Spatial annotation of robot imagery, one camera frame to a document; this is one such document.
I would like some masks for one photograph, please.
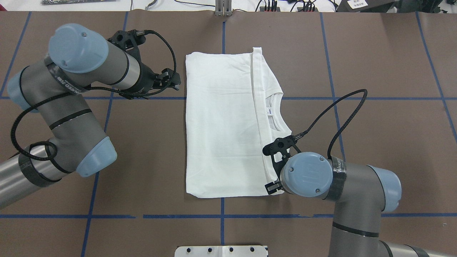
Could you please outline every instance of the black tape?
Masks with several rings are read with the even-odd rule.
[[[418,257],[430,257],[428,255],[428,253],[426,251],[424,251],[424,249],[422,248],[419,248],[417,246],[409,246],[411,247],[417,254]]]
[[[84,110],[81,110],[79,112],[75,112],[75,113],[70,114],[70,115],[68,115],[68,116],[66,116],[66,117],[54,122],[53,124],[49,125],[49,128],[51,130],[53,130],[57,126],[62,125],[63,123],[65,123],[65,122],[67,122],[67,121],[69,121],[71,119],[74,119],[74,118],[76,118],[78,116],[81,116],[83,114],[90,113],[90,112],[92,112],[92,110],[90,110],[90,109],[84,109]]]
[[[30,104],[30,103],[27,101],[27,98],[25,97],[24,92],[22,91],[22,83],[21,83],[22,74],[24,74],[24,71],[25,71],[28,67],[30,67],[30,66],[27,66],[27,67],[23,68],[22,71],[21,71],[21,74],[19,75],[19,89],[21,90],[22,97],[24,98],[24,100],[26,100],[27,104],[28,104],[29,106],[32,106],[32,104]]]
[[[116,81],[116,82],[114,82],[112,84],[108,84],[108,86],[112,86],[112,85],[115,85],[115,84],[121,82],[122,80],[125,79],[125,76],[127,76],[128,70],[130,69],[130,61],[128,60],[127,53],[124,52],[124,54],[125,54],[125,58],[127,58],[127,68],[125,69],[124,76],[122,76],[122,78],[120,78],[118,81]]]
[[[48,156],[51,156],[51,151],[49,150],[49,146],[48,145],[44,145],[44,149],[46,150],[46,154]],[[54,167],[56,167],[56,169],[60,170],[61,172],[65,173],[65,174],[70,174],[72,173],[72,171],[67,171],[66,169],[62,168],[54,158],[50,159],[51,163],[54,165]]]
[[[333,181],[330,185],[326,200],[338,201],[343,193],[344,183],[346,182],[346,164],[343,160],[332,156]]]
[[[344,230],[344,231],[352,233],[352,234],[357,234],[357,235],[361,235],[361,236],[368,236],[368,237],[379,237],[379,233],[353,229],[353,228],[346,227],[346,226],[343,226],[343,225],[335,223],[335,222],[333,222],[333,226],[335,228],[339,229],[339,230]]]
[[[384,242],[384,241],[381,241],[381,240],[379,240],[379,241],[386,247],[387,254],[389,255],[389,257],[393,257],[392,250],[390,249],[389,245],[386,244],[386,242]]]
[[[48,68],[48,71],[51,74],[51,76],[57,81],[59,85],[65,88],[68,92],[72,93],[73,95],[79,95],[84,92],[87,92],[84,86],[80,86],[74,81],[72,81],[65,74],[65,72],[51,60],[51,57],[49,57],[49,55],[47,55],[44,58],[44,64]]]
[[[24,150],[29,151],[30,148],[33,148],[33,145],[26,147]],[[35,169],[30,158],[26,157],[25,155],[19,154],[18,163],[22,174],[24,174],[24,177],[26,177],[30,183],[34,184],[37,187],[48,187],[55,182],[60,181],[60,179],[50,180],[47,177],[43,176],[43,174],[39,173]]]

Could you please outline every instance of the metal bracket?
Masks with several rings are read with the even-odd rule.
[[[232,16],[232,0],[216,0],[216,16]]]
[[[180,246],[175,257],[268,257],[267,246]]]

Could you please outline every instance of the blue tape line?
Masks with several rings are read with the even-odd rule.
[[[81,249],[81,257],[84,257],[84,255],[85,255],[87,239],[89,238],[90,222],[92,220],[92,211],[94,210],[95,194],[97,191],[98,174],[99,174],[98,172],[95,174],[94,187],[92,189],[92,196],[90,197],[89,214],[87,215],[86,230],[84,233],[83,246]]]
[[[125,31],[125,28],[127,27],[127,19],[128,19],[128,11],[125,12],[125,17],[124,17],[124,26],[122,27],[122,30]],[[110,102],[108,104],[108,110],[106,112],[106,120],[105,120],[105,127],[103,131],[106,133],[106,129],[108,128],[108,121],[110,119],[110,113],[111,113],[111,106],[113,102],[113,97],[114,97],[114,92],[111,92],[110,95]],[[92,196],[90,198],[90,207],[89,207],[89,215],[87,217],[87,223],[86,223],[86,230],[84,233],[84,240],[83,240],[83,246],[81,249],[81,257],[84,257],[85,255],[85,250],[87,246],[87,239],[89,238],[89,230],[90,230],[90,222],[92,220],[92,212],[94,210],[94,202],[95,202],[95,196],[97,192],[97,184],[98,184],[98,177],[99,177],[100,172],[97,172],[95,174],[95,180],[94,180],[94,187],[92,188]]]
[[[220,219],[219,214],[143,215],[143,219]]]
[[[325,58],[327,59],[327,69],[328,69],[328,73],[329,73],[330,88],[332,91],[333,102],[336,102],[335,88],[333,86],[332,70],[330,68],[330,57],[329,57],[329,51],[327,48],[327,39],[325,37],[324,16],[322,15],[322,12],[320,12],[319,14],[320,14],[320,25],[322,28],[322,37],[324,39]],[[333,106],[333,109],[335,110],[336,127],[339,130],[341,128],[341,126],[340,126],[340,118],[338,117],[338,108],[335,105],[335,106]],[[339,136],[339,140],[340,140],[341,154],[343,155],[343,160],[346,161],[346,155],[344,153],[344,146],[343,146],[343,137],[341,134]]]
[[[131,215],[92,215],[92,219],[136,219],[137,217]]]
[[[87,219],[89,215],[73,214],[0,214],[0,219]],[[385,213],[383,218],[457,217],[457,213]],[[219,214],[143,215],[143,219],[220,219]],[[224,214],[225,219],[331,219],[333,214]],[[91,219],[136,219],[131,215],[92,215]]]
[[[221,245],[225,245],[225,198],[221,198]]]
[[[417,20],[417,25],[419,26],[420,37],[422,38],[422,43],[424,44],[425,53],[427,54],[427,58],[430,63],[431,71],[433,72],[433,77],[435,78],[436,86],[438,87],[438,91],[440,92],[440,96],[443,101],[444,109],[445,109],[446,115],[447,115],[447,120],[449,121],[449,125],[451,126],[452,134],[454,135],[454,140],[457,143],[457,133],[456,133],[456,129],[454,126],[454,122],[452,122],[452,118],[449,113],[449,109],[447,108],[446,101],[444,100],[443,90],[441,88],[440,81],[438,80],[438,76],[436,75],[435,66],[433,65],[433,61],[431,60],[431,56],[430,56],[430,53],[429,53],[429,50],[427,47],[427,43],[425,42],[425,37],[424,37],[424,33],[422,32],[422,25],[420,23],[420,18],[419,18],[418,12],[416,12],[416,20]]]
[[[19,46],[21,45],[22,38],[24,37],[24,34],[26,32],[27,25],[30,20],[30,16],[32,16],[31,11],[27,15],[26,23],[24,24],[24,27],[22,28],[21,36],[19,37],[19,40],[17,41],[16,49],[14,50],[13,57],[11,58],[10,66],[8,66],[8,70],[6,71],[5,79],[3,80],[3,84],[0,89],[0,96],[3,95],[3,91],[5,90],[6,82],[8,81],[8,77],[10,76],[11,69],[13,68],[14,60],[16,59],[17,51],[19,50]]]
[[[71,215],[71,214],[0,214],[0,219],[87,219],[87,215]]]
[[[110,120],[111,106],[113,104],[113,96],[114,96],[114,92],[111,92],[110,102],[108,103],[108,111],[106,112],[105,127],[103,128],[103,131],[105,133],[106,133],[106,129],[108,128],[108,121]]]
[[[225,21],[222,22],[222,54],[225,54]],[[221,198],[221,245],[225,245],[225,198]]]
[[[222,22],[222,54],[225,54],[225,21]]]

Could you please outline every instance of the white t-shirt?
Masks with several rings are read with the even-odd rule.
[[[262,49],[191,53],[186,69],[186,191],[199,198],[267,195],[265,184],[277,175],[262,148],[291,131]]]

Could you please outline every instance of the white label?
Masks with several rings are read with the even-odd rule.
[[[347,1],[347,3],[349,4],[349,6],[352,9],[357,9],[357,8],[361,8],[364,6],[368,6],[368,4],[367,4],[367,2],[365,2],[365,0],[349,0],[349,1]]]

